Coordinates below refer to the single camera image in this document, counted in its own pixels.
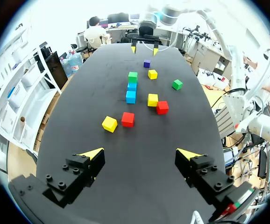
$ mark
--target desk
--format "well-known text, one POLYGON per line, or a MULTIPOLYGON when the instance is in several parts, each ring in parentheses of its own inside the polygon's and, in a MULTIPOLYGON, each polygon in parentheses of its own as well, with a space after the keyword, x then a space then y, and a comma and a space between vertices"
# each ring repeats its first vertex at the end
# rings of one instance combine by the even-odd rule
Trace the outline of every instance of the desk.
POLYGON ((190 221, 194 210, 206 222, 214 212, 174 165, 179 147, 208 153, 224 170, 216 120, 196 76, 177 49, 154 57, 142 44, 137 44, 136 54, 128 43, 97 49, 72 78, 49 118, 36 177, 45 182, 47 173, 59 172, 67 155, 99 147, 105 149, 104 167, 93 185, 64 210, 109 224, 183 224, 190 221), (145 59, 157 70, 156 80, 148 78, 145 59), (135 105, 125 101, 129 71, 138 72, 135 105), (179 91, 171 87, 177 78, 184 83, 179 91), (147 107, 149 93, 168 101, 168 114, 159 116, 155 108, 147 107), (123 112, 135 114, 133 128, 122 127, 123 112), (106 116, 118 120, 114 133, 101 125, 106 116))

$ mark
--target cardboard box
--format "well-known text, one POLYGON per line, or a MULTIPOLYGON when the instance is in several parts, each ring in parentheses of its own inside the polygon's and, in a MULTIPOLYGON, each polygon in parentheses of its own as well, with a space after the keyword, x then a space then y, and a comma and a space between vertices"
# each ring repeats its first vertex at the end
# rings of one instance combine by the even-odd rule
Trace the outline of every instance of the cardboard box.
POLYGON ((40 149, 40 146, 41 146, 41 142, 39 140, 36 140, 34 147, 33 147, 33 150, 38 152, 40 149))
POLYGON ((43 119, 42 119, 42 124, 43 125, 46 125, 47 122, 48 122, 48 119, 49 119, 50 115, 49 114, 45 114, 43 119))
POLYGON ((36 139, 42 141, 42 137, 43 137, 43 129, 38 129, 36 139))

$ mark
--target stacked cubes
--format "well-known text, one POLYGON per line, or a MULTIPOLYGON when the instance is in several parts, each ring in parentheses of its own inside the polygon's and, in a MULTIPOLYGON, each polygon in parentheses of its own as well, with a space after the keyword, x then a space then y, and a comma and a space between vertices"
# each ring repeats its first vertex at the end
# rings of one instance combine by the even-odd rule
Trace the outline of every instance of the stacked cubes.
POLYGON ((127 93, 126 93, 127 104, 136 103, 137 80, 138 80, 138 73, 132 72, 132 71, 129 72, 128 86, 127 86, 127 93))

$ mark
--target wooden block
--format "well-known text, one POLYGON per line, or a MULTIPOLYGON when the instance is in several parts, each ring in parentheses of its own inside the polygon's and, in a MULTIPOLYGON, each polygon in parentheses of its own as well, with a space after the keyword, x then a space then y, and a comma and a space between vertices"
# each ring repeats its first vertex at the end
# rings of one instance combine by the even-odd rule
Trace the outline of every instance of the wooden block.
POLYGON ((143 66, 144 66, 144 68, 149 68, 150 67, 150 60, 144 60, 143 66))
POLYGON ((158 76, 158 73, 156 72, 156 70, 149 70, 148 76, 150 79, 156 79, 158 76))
POLYGON ((137 79, 138 79, 138 73, 137 72, 129 72, 129 76, 128 76, 128 80, 129 83, 137 83, 137 79))
POLYGON ((49 114, 45 114, 43 119, 42 119, 42 124, 43 125, 46 125, 46 123, 48 122, 48 119, 49 119, 50 115, 49 114))
POLYGON ((117 120, 107 116, 103 121, 102 126, 105 130, 113 133, 117 127, 117 120))
POLYGON ((168 112, 168 103, 167 101, 159 101, 157 104, 157 114, 167 114, 168 112))
POLYGON ((175 90, 180 90, 183 86, 183 83, 180 81, 180 80, 174 80, 173 83, 172 83, 172 87, 175 89, 175 90))
POLYGON ((137 83, 128 83, 127 91, 137 91, 137 83))
POLYGON ((149 94, 148 96, 148 106, 157 106, 158 104, 158 94, 149 94))
POLYGON ((40 149, 40 146, 41 146, 41 142, 39 140, 36 140, 34 147, 33 147, 33 150, 38 152, 40 149))
POLYGON ((134 114, 133 113, 127 113, 124 112, 121 118, 121 124, 124 127, 133 127, 134 126, 134 114))
POLYGON ((126 103, 127 104, 135 104, 136 103, 136 92, 135 91, 127 91, 126 103))
POLYGON ((36 139, 42 141, 42 137, 43 137, 43 129, 38 129, 36 139))

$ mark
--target cyan cube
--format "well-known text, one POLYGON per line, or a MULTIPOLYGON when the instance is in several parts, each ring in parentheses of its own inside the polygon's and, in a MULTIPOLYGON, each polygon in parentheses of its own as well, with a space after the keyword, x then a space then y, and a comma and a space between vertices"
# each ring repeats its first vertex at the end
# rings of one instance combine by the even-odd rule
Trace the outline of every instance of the cyan cube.
POLYGON ((150 60, 144 60, 143 66, 144 66, 144 68, 149 68, 150 67, 150 60))
POLYGON ((128 83, 127 91, 136 91, 137 83, 128 83))
POLYGON ((136 92, 135 91, 127 91, 126 103, 127 104, 135 104, 136 103, 136 92))

